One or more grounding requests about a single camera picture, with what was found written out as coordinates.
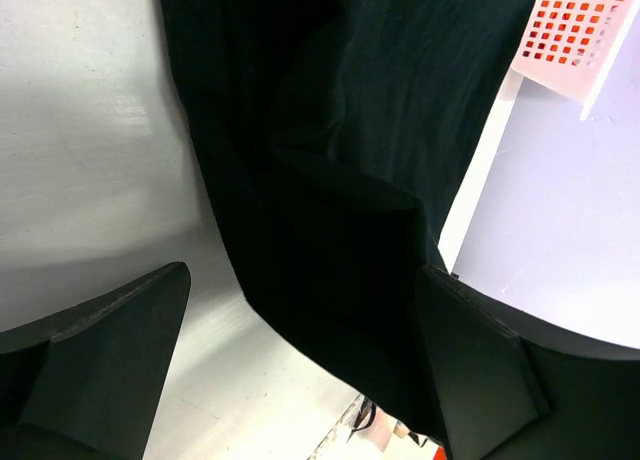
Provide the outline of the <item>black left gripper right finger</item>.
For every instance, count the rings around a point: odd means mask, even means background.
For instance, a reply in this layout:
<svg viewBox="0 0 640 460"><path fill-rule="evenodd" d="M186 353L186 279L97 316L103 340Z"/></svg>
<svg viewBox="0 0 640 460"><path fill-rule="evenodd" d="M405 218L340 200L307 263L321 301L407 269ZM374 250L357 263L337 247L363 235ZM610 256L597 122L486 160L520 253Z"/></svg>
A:
<svg viewBox="0 0 640 460"><path fill-rule="evenodd" d="M425 267L415 284L450 459L636 459L639 351Z"/></svg>

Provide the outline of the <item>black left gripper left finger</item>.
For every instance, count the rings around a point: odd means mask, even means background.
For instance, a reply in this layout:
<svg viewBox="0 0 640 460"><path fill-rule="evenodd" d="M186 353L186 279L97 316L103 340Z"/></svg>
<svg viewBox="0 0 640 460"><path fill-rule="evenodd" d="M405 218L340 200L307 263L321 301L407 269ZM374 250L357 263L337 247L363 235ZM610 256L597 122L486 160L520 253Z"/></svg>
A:
<svg viewBox="0 0 640 460"><path fill-rule="evenodd" d="M190 287L173 262L2 332L2 458L142 458Z"/></svg>

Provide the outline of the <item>black t-shirt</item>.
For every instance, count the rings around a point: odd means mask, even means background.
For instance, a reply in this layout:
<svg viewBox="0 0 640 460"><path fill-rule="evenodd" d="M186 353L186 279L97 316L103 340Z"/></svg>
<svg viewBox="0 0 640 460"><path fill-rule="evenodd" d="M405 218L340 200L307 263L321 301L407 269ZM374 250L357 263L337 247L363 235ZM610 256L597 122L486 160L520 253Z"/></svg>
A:
<svg viewBox="0 0 640 460"><path fill-rule="evenodd" d="M279 335L445 437L414 282L535 0L159 0L227 255Z"/></svg>

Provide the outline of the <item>white plastic basket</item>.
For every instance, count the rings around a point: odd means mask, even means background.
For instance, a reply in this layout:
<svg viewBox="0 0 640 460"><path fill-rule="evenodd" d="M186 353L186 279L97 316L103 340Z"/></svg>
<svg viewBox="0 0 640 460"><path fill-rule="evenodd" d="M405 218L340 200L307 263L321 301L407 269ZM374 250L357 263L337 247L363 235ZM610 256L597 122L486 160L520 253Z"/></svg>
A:
<svg viewBox="0 0 640 460"><path fill-rule="evenodd" d="M639 0L535 0L511 68L590 115Z"/></svg>

